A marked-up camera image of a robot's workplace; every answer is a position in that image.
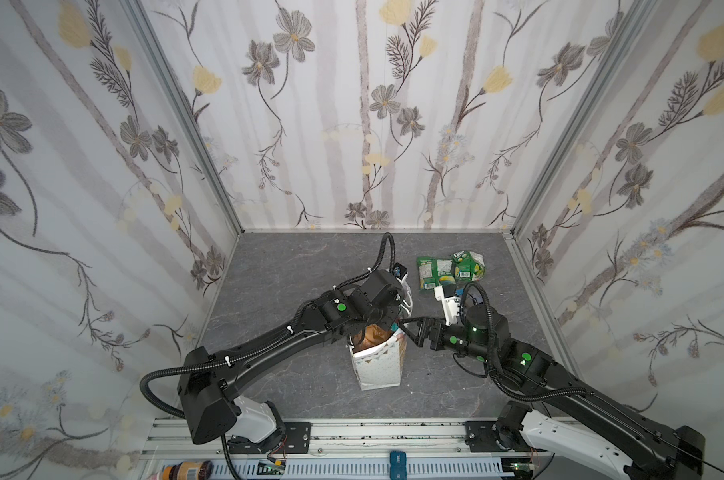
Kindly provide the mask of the cartoon animal paper bag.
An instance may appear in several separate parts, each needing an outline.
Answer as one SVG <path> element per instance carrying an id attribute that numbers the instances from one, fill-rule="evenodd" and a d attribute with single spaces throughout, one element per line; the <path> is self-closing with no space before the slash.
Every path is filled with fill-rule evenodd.
<path id="1" fill-rule="evenodd" d="M 395 323 L 394 334 L 384 344 L 354 354 L 349 351 L 354 373 L 362 391 L 397 387 L 401 384 L 406 353 L 406 335 Z"/>

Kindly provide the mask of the green yellow snack packet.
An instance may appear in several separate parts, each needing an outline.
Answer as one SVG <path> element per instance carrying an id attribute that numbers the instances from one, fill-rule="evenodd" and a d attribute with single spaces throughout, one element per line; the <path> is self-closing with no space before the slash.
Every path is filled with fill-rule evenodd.
<path id="1" fill-rule="evenodd" d="M 486 273 L 484 256 L 478 252 L 461 250 L 452 255 L 453 276 L 458 283 L 479 281 Z"/>

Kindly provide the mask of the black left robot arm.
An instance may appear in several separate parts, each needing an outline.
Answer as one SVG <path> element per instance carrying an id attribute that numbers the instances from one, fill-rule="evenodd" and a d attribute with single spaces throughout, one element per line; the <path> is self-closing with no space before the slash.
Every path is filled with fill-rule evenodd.
<path id="1" fill-rule="evenodd" d="M 216 353 L 199 347 L 183 365 L 144 375 L 139 390 L 155 408 L 185 420 L 196 445 L 220 439 L 272 450 L 286 435 L 285 423 L 273 402 L 255 402 L 245 390 L 310 348 L 363 338 L 371 326 L 390 329 L 404 310 L 404 272 L 394 237 L 385 233 L 366 272 L 303 302 L 286 323 L 255 339 Z"/>

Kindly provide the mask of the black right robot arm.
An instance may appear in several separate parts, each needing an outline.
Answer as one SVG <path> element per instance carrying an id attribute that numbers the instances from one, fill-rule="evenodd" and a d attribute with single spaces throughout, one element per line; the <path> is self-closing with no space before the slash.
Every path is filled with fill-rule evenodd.
<path id="1" fill-rule="evenodd" d="M 567 458 L 611 479 L 700 479 L 710 462 L 693 428 L 658 423 L 579 379 L 539 348 L 512 337 L 483 287 L 469 283 L 459 320 L 411 317 L 399 328 L 418 346 L 450 350 L 483 366 L 510 401 L 497 417 L 498 442 Z"/>

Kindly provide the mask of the brown snack packet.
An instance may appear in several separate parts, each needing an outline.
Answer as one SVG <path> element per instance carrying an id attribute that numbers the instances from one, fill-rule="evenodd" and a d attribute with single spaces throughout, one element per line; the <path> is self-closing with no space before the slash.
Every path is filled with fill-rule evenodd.
<path id="1" fill-rule="evenodd" d="M 357 354 L 384 344 L 393 334 L 391 329 L 383 329 L 378 325 L 367 326 L 362 332 L 352 337 L 352 352 Z"/>

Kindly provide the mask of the brown bottle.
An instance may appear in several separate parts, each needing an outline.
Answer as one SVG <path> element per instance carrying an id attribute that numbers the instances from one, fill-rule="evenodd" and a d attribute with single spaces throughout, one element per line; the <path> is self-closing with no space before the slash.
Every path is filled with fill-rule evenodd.
<path id="1" fill-rule="evenodd" d="M 202 462 L 184 461 L 162 467 L 151 474 L 148 480 L 209 480 L 214 469 L 211 460 Z"/>

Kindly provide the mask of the aluminium rail base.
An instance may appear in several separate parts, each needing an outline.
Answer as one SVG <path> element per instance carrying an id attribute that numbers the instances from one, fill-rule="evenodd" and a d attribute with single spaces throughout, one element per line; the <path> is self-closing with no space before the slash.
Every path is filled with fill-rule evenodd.
<path id="1" fill-rule="evenodd" d="M 546 451 L 480 451 L 463 418 L 300 419 L 271 455 L 235 453 L 220 442 L 194 445 L 179 420 L 157 420 L 132 478 L 159 479 L 165 469 L 210 462 L 214 479 L 388 479 L 405 457 L 407 479 L 582 479 L 585 468 Z"/>

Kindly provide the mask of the blue clip on rail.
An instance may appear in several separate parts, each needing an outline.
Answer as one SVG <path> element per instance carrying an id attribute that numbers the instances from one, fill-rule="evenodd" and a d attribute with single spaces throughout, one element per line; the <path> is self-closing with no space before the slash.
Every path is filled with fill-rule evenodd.
<path id="1" fill-rule="evenodd" d="M 392 451 L 389 455 L 389 479 L 406 480 L 407 478 L 407 454 L 404 451 Z"/>

